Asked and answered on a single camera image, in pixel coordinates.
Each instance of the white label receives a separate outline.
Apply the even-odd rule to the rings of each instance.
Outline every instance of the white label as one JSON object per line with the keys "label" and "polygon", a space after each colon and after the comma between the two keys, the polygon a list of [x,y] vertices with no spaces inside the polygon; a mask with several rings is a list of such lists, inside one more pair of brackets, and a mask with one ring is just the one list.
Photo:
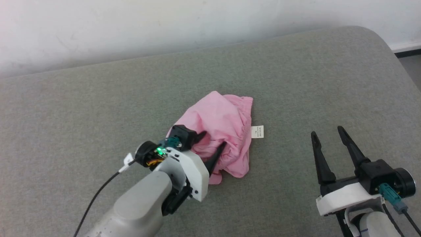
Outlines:
{"label": "white label", "polygon": [[263,138],[263,125],[262,126],[251,126],[251,138]]}

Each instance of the white cable clip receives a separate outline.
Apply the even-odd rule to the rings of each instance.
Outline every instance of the white cable clip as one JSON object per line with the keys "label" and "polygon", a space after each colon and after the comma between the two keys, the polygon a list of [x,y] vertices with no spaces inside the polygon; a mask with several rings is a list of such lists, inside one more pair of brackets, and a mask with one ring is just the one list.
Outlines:
{"label": "white cable clip", "polygon": [[118,170],[118,172],[122,173],[123,171],[126,171],[130,167],[129,163],[132,162],[133,160],[134,159],[133,159],[133,156],[131,155],[131,153],[127,154],[126,157],[123,160],[124,166],[121,167],[121,169]]}

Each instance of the pink garment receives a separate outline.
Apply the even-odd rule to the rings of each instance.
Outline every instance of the pink garment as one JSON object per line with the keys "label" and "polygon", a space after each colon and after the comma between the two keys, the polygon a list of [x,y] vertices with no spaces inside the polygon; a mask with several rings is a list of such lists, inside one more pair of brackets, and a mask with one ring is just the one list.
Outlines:
{"label": "pink garment", "polygon": [[202,159],[210,157],[223,141],[227,142],[210,176],[210,184],[221,183],[220,170],[237,178],[248,172],[252,103],[251,97],[222,96],[214,91],[190,107],[175,123],[185,125],[198,134],[207,131],[206,136],[192,147],[192,151]]}

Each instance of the gray cushion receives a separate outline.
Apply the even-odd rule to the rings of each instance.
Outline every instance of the gray cushion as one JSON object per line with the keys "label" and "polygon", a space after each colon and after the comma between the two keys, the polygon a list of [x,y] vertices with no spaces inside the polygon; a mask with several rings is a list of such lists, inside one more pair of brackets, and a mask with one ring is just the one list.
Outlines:
{"label": "gray cushion", "polygon": [[[0,235],[72,236],[124,156],[213,90],[253,97],[265,138],[252,141],[244,178],[224,173],[158,236],[341,236],[316,208],[313,130],[338,178],[353,174],[342,125],[366,156],[421,182],[421,93],[378,35],[343,27],[1,80]],[[148,172],[135,165],[112,181],[80,234]],[[417,199],[405,202],[421,224]]]}

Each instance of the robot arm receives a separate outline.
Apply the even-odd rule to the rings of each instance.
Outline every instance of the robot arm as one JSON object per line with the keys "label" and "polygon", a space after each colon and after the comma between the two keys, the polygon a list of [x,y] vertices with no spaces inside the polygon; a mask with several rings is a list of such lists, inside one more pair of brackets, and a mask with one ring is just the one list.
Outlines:
{"label": "robot arm", "polygon": [[[319,214],[336,215],[344,237],[403,236],[386,208],[385,197],[394,202],[391,203],[399,214],[405,212],[407,207],[400,199],[415,194],[414,179],[407,170],[392,169],[382,159],[372,162],[364,156],[343,127],[338,126],[338,132],[342,143],[348,148],[355,176],[336,179],[323,156],[319,138],[312,132],[321,194],[316,199]],[[364,209],[372,211],[350,218],[350,213]]]}
{"label": "robot arm", "polygon": [[[184,125],[175,125],[169,137],[158,144],[147,141],[136,151],[135,161],[152,172],[124,193],[85,237],[150,237],[186,199],[202,201],[209,176],[226,142],[203,162],[190,149],[205,135]],[[125,159],[125,166],[133,158]]]}

